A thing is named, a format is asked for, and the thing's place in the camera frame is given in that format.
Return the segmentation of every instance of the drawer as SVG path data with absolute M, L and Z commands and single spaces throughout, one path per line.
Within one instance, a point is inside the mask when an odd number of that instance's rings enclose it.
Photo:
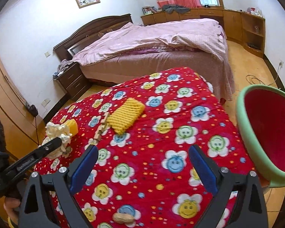
M 223 17 L 223 11 L 220 9 L 199 9 L 198 13 L 199 15 L 212 15 L 212 16 Z
M 185 14 L 180 14 L 180 20 L 189 20 L 189 19 L 200 19 L 201 17 L 199 15 L 187 15 Z
M 79 76 L 71 85 L 66 89 L 71 97 L 74 97 L 81 89 L 89 85 L 89 81 L 84 75 Z
M 60 84 L 67 89 L 79 76 L 82 75 L 82 72 L 79 68 L 79 64 L 74 64 L 69 69 L 67 69 L 62 76 L 58 78 Z

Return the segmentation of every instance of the wooden headboard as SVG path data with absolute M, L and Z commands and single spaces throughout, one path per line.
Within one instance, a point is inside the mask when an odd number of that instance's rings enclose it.
M 128 22 L 132 22 L 130 14 L 95 19 L 56 45 L 53 51 L 60 61 L 63 59 L 71 60 L 76 53 L 100 39 L 104 34 L 118 30 Z

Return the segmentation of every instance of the blue gripper pad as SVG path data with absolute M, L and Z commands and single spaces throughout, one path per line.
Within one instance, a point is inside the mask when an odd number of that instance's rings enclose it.
M 72 164 L 76 164 L 76 160 L 81 161 L 77 169 L 72 175 L 70 193 L 72 195 L 81 191 L 92 169 L 98 160 L 98 148 L 90 145 L 80 158 L 75 159 Z
M 202 150 L 200 150 L 200 148 L 197 149 L 196 147 L 198 146 L 190 146 L 189 148 L 189 158 L 191 164 L 195 168 L 206 190 L 212 193 L 213 196 L 215 196 L 218 192 L 218 180 L 216 175 L 213 173 L 213 171 L 206 162 L 206 160 L 212 161 L 212 159 L 205 159 L 206 156 L 204 155 Z

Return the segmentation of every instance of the crumpled paper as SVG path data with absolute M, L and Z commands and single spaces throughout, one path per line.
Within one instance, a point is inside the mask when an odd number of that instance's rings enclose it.
M 61 146 L 59 148 L 55 149 L 46 156 L 50 160 L 53 160 L 55 158 L 60 157 L 66 151 L 67 145 L 71 143 L 72 134 L 70 134 L 70 128 L 67 125 L 54 124 L 52 122 L 48 122 L 46 124 L 46 134 L 47 137 L 43 140 L 41 144 L 42 146 L 56 137 L 59 137 L 62 141 Z

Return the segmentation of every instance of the human hand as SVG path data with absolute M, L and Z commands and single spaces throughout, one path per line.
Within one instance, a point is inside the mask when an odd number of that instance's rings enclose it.
M 7 212 L 8 216 L 10 217 L 11 221 L 18 225 L 18 214 L 14 211 L 14 208 L 20 206 L 20 200 L 12 198 L 12 197 L 5 197 L 3 207 Z

